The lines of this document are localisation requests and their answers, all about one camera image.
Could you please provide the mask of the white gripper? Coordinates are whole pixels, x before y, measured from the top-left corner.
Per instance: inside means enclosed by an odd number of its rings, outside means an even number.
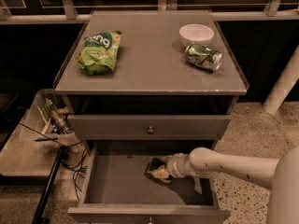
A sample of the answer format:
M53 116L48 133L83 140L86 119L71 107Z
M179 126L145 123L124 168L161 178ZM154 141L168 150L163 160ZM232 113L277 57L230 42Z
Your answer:
M169 173L163 166L161 166L158 169L148 170L148 174L164 183L171 182L170 176L174 178L183 178L189 175L192 171L188 154L177 153L174 155L167 155L161 157L161 160L166 163L166 169Z

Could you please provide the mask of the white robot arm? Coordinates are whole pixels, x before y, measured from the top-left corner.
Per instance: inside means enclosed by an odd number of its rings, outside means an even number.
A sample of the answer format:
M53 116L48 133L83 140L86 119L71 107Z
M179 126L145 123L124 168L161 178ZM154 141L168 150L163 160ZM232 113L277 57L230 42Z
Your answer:
M149 175L170 182L190 176L211 178L224 173L270 190L266 224L299 224L299 147L280 159L227 155L198 147L188 154L154 158Z

